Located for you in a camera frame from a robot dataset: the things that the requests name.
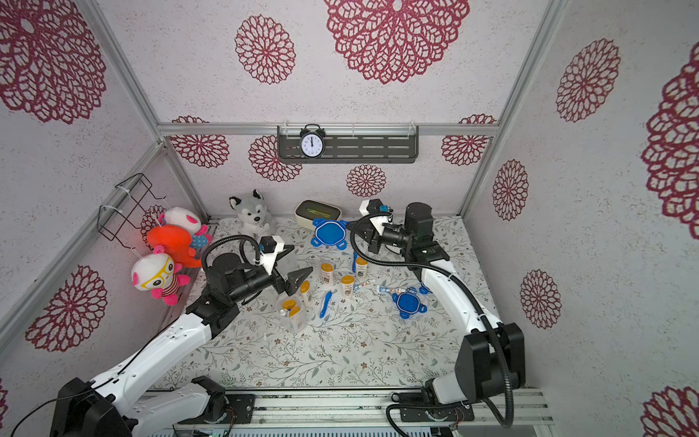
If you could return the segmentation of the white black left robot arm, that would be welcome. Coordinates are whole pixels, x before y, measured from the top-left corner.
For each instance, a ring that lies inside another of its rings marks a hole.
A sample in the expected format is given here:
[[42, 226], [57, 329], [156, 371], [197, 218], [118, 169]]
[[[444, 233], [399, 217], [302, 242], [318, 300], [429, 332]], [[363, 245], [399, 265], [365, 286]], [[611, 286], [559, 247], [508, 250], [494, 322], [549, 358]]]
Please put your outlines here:
[[[208, 261], [213, 249], [233, 241], [249, 241], [254, 260], [247, 261], [244, 251], [238, 251]], [[201, 257], [207, 285], [200, 297], [120, 364], [87, 382], [74, 378], [66, 383], [56, 398], [50, 435], [149, 436], [189, 419], [229, 419], [231, 407], [225, 388], [206, 376], [171, 393], [146, 401], [141, 397], [189, 353], [225, 331], [240, 314], [241, 305], [252, 302], [265, 289], [294, 296], [313, 269], [297, 269], [282, 276], [277, 262], [293, 249], [279, 236], [249, 240], [236, 235], [211, 243]]]

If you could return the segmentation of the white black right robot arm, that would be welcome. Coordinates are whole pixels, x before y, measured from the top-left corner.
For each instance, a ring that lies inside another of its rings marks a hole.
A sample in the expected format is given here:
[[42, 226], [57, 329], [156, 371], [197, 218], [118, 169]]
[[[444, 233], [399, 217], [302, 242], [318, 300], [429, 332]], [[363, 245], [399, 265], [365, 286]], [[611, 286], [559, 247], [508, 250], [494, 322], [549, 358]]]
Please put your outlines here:
[[[511, 418], [514, 392], [526, 382], [524, 334], [517, 324], [505, 324], [488, 311], [468, 288], [434, 236], [431, 207], [413, 202], [404, 222], [396, 224], [392, 209], [375, 198], [360, 204], [360, 214], [349, 226], [353, 250], [371, 264], [409, 269], [462, 335], [453, 371], [425, 384], [431, 402], [482, 402], [493, 409], [493, 397], [502, 395], [505, 416]], [[398, 249], [402, 260], [379, 260], [383, 246]]]

